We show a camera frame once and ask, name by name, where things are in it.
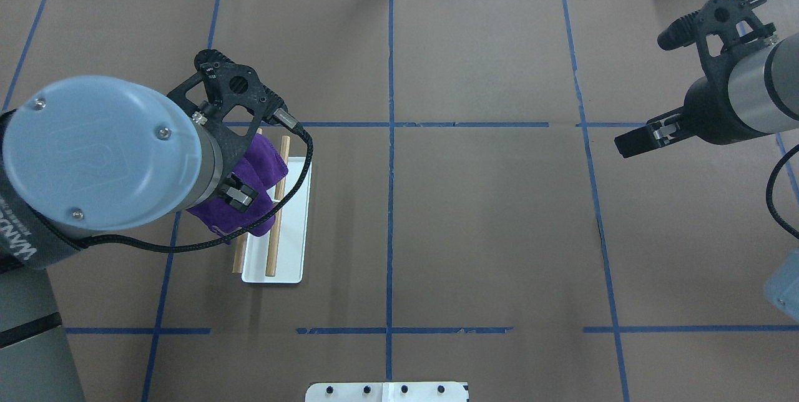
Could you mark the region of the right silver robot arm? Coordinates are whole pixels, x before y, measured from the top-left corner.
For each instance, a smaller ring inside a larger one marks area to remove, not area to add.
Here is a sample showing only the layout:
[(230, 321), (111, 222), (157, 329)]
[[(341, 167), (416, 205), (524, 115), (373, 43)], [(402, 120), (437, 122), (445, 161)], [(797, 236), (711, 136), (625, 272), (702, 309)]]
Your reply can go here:
[[(632, 188), (619, 205), (648, 253), (645, 276), (677, 260), (667, 281), (681, 283), (679, 302), (728, 308), (752, 291), (722, 285), (751, 276), (768, 310), (797, 321), (797, 226), (777, 212), (780, 173), (790, 163), (768, 146), (797, 129), (797, 36), (767, 46), (723, 73), (722, 91), (706, 78), (692, 84), (667, 120), (615, 138), (631, 158), (622, 170)], [(687, 271), (687, 277), (677, 276)]]

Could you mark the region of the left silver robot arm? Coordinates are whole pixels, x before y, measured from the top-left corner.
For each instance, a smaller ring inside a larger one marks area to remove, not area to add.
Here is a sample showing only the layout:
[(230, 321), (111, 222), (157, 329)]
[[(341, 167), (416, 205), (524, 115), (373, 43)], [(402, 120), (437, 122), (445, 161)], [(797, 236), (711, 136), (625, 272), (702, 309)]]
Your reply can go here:
[(47, 269), (106, 235), (216, 200), (246, 211), (234, 174), (263, 97), (199, 74), (169, 95), (70, 77), (2, 114), (2, 400), (83, 401)]

